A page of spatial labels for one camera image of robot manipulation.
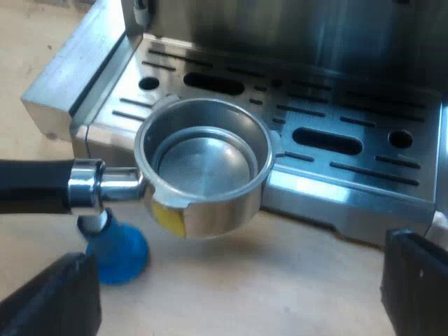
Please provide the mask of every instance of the round hole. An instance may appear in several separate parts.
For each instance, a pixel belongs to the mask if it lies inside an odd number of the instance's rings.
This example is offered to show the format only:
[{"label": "round hole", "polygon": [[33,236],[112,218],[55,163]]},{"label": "round hole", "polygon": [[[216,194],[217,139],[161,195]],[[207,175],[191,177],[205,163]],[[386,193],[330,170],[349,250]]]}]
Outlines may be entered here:
[{"label": "round hole", "polygon": [[154,90],[159,86],[159,80],[156,77],[145,77],[139,82],[142,90]]},{"label": "round hole", "polygon": [[408,131],[393,131],[389,133],[389,142],[396,148],[409,148],[412,145],[412,135]]}]

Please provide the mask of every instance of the blue tamper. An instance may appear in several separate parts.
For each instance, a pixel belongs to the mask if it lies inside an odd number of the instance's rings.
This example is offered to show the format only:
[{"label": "blue tamper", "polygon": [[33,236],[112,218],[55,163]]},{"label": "blue tamper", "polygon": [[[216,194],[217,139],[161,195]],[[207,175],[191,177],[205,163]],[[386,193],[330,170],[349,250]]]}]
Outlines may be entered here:
[{"label": "blue tamper", "polygon": [[148,243],[136,227],[119,223],[110,209],[97,216],[79,216],[78,229],[87,240],[86,254],[97,260],[99,281],[118,285],[143,272]]}]

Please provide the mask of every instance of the drip tray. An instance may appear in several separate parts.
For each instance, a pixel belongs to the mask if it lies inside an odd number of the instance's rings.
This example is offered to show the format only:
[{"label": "drip tray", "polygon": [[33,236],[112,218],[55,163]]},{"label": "drip tray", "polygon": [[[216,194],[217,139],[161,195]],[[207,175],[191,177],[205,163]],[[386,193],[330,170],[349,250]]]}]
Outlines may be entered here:
[{"label": "drip tray", "polygon": [[263,206],[382,245],[424,234],[435,209],[441,99],[339,73],[185,48],[144,36],[89,126],[91,157],[132,163],[132,140],[166,95],[215,97],[257,113],[286,151]]}]

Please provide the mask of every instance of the black handle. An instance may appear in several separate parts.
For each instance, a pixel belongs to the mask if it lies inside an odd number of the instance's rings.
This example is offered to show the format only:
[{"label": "black handle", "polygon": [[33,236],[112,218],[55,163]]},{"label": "black handle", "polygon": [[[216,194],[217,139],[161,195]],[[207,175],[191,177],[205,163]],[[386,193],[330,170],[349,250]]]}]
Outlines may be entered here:
[{"label": "black handle", "polygon": [[74,160],[0,160],[0,214],[67,214]]},{"label": "black handle", "polygon": [[0,336],[94,336],[101,315],[94,256],[68,253],[0,302]]},{"label": "black handle", "polygon": [[439,246],[389,231],[381,293],[397,336],[448,335],[448,253]]}]

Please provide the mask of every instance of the portafilter handle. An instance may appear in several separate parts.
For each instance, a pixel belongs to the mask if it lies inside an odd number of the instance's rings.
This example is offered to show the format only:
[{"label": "portafilter handle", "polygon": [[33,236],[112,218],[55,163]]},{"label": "portafilter handle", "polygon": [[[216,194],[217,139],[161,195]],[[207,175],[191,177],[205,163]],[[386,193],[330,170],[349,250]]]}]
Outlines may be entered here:
[{"label": "portafilter handle", "polygon": [[145,190],[137,168],[106,168],[102,160],[0,161],[0,214],[95,215]]}]

